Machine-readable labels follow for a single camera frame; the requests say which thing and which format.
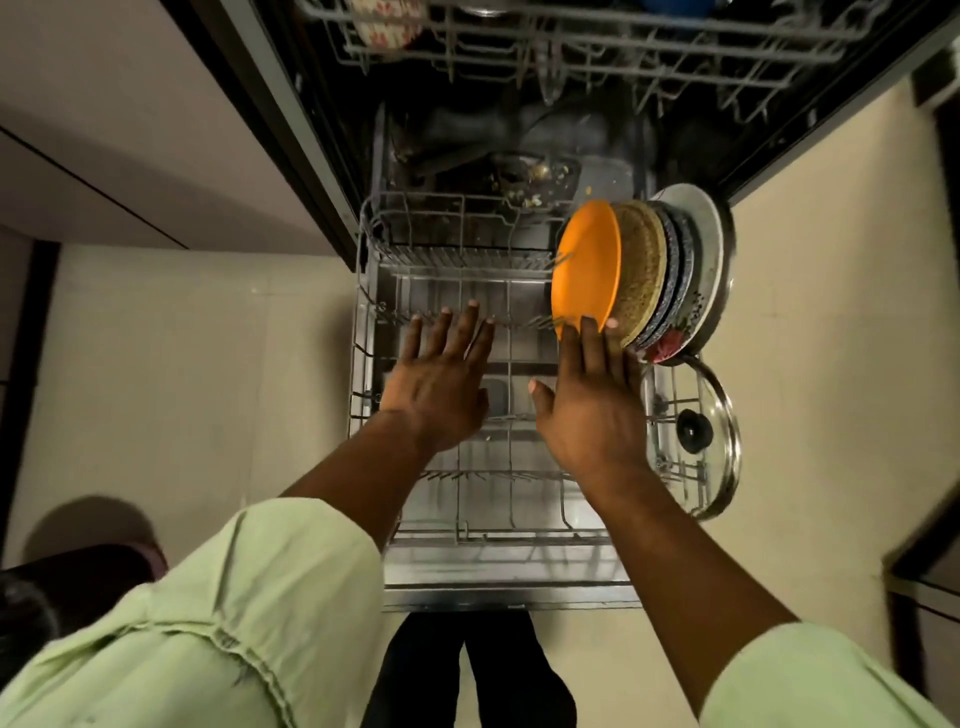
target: finger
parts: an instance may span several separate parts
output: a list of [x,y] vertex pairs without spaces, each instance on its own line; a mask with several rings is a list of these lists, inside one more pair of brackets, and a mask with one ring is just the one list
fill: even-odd
[[494,334],[496,334],[496,322],[493,318],[489,318],[480,325],[477,337],[467,352],[467,364],[471,369],[482,372],[487,368],[487,359],[490,357],[490,349],[493,348]]
[[440,318],[437,319],[433,328],[430,330],[430,339],[426,344],[424,356],[439,356],[444,352],[446,344],[446,333],[450,330],[450,321],[453,314],[450,313],[449,306],[444,306],[440,311]]
[[533,398],[534,408],[537,410],[537,427],[539,428],[553,414],[553,390],[536,379],[530,380],[527,389],[530,392],[530,397]]
[[607,344],[607,369],[617,384],[626,385],[627,375],[624,370],[623,350],[620,348],[620,331],[616,319],[607,319],[603,329],[604,342]]
[[584,370],[584,353],[580,348],[580,333],[570,324],[564,324],[560,334],[560,367],[558,385],[569,376],[577,376]]
[[643,385],[643,366],[633,352],[627,352],[623,358],[627,364],[627,386],[639,397]]
[[407,328],[407,338],[403,340],[403,349],[400,352],[401,359],[416,359],[420,353],[420,332],[423,330],[423,319],[419,313],[414,314],[410,319],[410,327]]
[[464,358],[467,353],[467,347],[473,340],[473,330],[477,327],[477,316],[480,313],[480,303],[471,301],[467,304],[467,310],[462,311],[460,320],[457,322],[457,334],[446,344],[444,353],[455,356],[458,359]]
[[584,371],[589,375],[607,373],[607,352],[596,319],[584,316],[580,320],[580,340],[584,346]]

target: white plate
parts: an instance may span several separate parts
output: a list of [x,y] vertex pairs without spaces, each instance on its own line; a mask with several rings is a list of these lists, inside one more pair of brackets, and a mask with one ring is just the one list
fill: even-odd
[[699,243],[694,249],[699,257],[694,267],[694,279],[677,314],[677,321],[646,353],[647,361],[659,364],[684,350],[703,326],[713,306],[723,277],[724,226],[716,203],[694,184],[671,184],[653,199],[686,212],[693,220]]

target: dishwasher rack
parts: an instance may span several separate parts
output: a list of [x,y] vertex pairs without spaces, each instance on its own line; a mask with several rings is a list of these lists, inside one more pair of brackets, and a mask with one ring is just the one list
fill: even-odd
[[[391,546],[610,543],[579,486],[537,433],[527,392],[531,376],[556,381],[549,282],[564,264],[554,251],[570,211],[566,204],[545,209],[445,193],[382,192],[364,203],[349,434],[377,410],[415,313],[430,322],[443,306],[460,311],[476,299],[498,326],[484,378],[490,415],[476,435],[427,466]],[[648,457],[698,518],[729,502],[739,462],[738,443],[719,462],[691,457],[678,445],[679,408],[703,412],[707,406],[704,376],[710,374],[689,367],[650,367],[644,375]],[[707,384],[714,391],[719,386]]]
[[[765,118],[806,69],[840,61],[891,3],[854,0],[827,20],[819,3],[780,0],[767,22],[745,22],[510,0],[466,9],[461,0],[394,0],[385,14],[364,12],[372,3],[359,0],[297,0],[305,17],[324,23],[338,62],[365,73],[376,63],[412,60],[451,82],[536,78],[548,106],[567,83],[589,92],[622,78],[637,113],[653,104],[660,114],[689,85],[711,85],[717,107],[744,124]],[[413,28],[425,37],[400,48],[370,46],[361,29],[373,28]]]

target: forearm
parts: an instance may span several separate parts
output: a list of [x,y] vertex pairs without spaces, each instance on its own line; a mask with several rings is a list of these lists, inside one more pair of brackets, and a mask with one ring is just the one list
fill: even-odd
[[741,569],[651,472],[599,473],[594,507],[699,715],[732,657],[796,617]]
[[283,495],[326,501],[367,531],[382,550],[432,456],[409,418],[401,412],[380,412]]

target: light green sleeve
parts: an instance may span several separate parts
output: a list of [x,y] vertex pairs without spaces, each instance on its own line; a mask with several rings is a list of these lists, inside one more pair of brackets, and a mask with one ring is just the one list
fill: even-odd
[[839,632],[775,627],[731,660],[700,714],[704,728],[949,728],[925,698]]
[[366,532],[320,500],[268,500],[48,644],[0,694],[0,725],[339,727],[382,605]]

